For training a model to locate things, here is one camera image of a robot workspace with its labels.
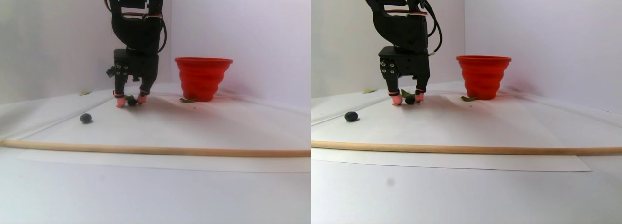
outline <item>dark berry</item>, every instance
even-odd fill
[[[88,123],[90,123],[92,121],[93,121],[93,117],[91,117],[91,114],[84,113],[84,114],[80,115],[80,122],[82,122],[82,124],[88,124]]]
[[[356,114],[356,112],[354,111],[351,111],[346,113],[346,115],[344,115],[344,118],[346,118],[348,122],[356,121],[358,120],[358,114]]]
[[[129,106],[136,106],[136,99],[134,99],[134,98],[127,98],[127,104]]]
[[[406,104],[409,104],[409,105],[415,104],[415,97],[414,96],[406,97]]]

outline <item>wooden stick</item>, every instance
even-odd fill
[[[311,150],[255,150],[255,149],[202,149],[165,148],[142,146],[107,146],[96,144],[66,144],[3,140],[0,146],[24,149],[49,149],[57,151],[85,151],[103,153],[129,153],[147,155],[192,155],[213,157],[311,157]]]
[[[482,146],[425,146],[408,144],[364,144],[311,140],[312,148],[391,151],[413,153],[454,153],[487,155],[611,155],[622,153],[622,147],[604,148],[523,148]]]

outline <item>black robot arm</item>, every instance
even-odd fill
[[[380,56],[380,72],[387,82],[389,96],[393,105],[402,104],[402,95],[398,87],[398,79],[404,75],[413,76],[417,80],[417,90],[412,102],[421,102],[426,93],[427,81],[430,77],[428,57],[434,55],[442,44],[442,32],[436,15],[427,0],[365,0],[373,13],[376,31],[393,46],[384,47]],[[408,6],[408,9],[386,9],[386,6]],[[391,15],[405,13],[405,16]],[[430,33],[427,32],[426,16],[434,20]],[[439,43],[433,52],[428,53],[427,38],[435,31],[439,34]]]
[[[138,104],[147,102],[147,95],[156,81],[158,53],[164,49],[167,40],[166,25],[162,16],[164,0],[104,0],[111,13],[111,23],[116,37],[126,44],[124,49],[115,49],[115,64],[108,71],[115,77],[113,95],[117,107],[126,103],[124,88],[127,78],[140,81]],[[146,9],[146,13],[123,12],[123,8]],[[160,46],[160,32],[164,30],[164,43]]]

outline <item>white wall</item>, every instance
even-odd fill
[[[311,0],[173,0],[173,58],[233,59],[219,89],[309,109]],[[179,81],[173,61],[171,75]]]
[[[464,54],[464,0],[428,0],[443,31],[440,51],[430,57],[430,83],[462,79],[455,59]],[[311,0],[311,97],[324,97],[386,88],[380,74],[378,53],[391,44],[374,28],[371,8],[365,0]],[[433,20],[428,17],[429,30]],[[429,39],[429,49],[438,34]],[[416,81],[404,77],[400,86]]]
[[[466,52],[513,58],[503,84],[622,113],[620,0],[465,0]]]
[[[170,24],[171,0],[164,18]],[[103,0],[0,0],[0,103],[112,89],[106,70],[124,46]],[[158,82],[171,79],[170,60],[169,47]]]

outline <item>red silicone bowl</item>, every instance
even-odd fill
[[[456,59],[462,67],[467,95],[478,100],[496,97],[504,72],[512,61],[510,57],[492,55],[460,55]]]
[[[225,71],[233,60],[207,57],[175,58],[182,81],[182,91],[187,100],[209,102],[218,91],[218,84],[223,81]]]

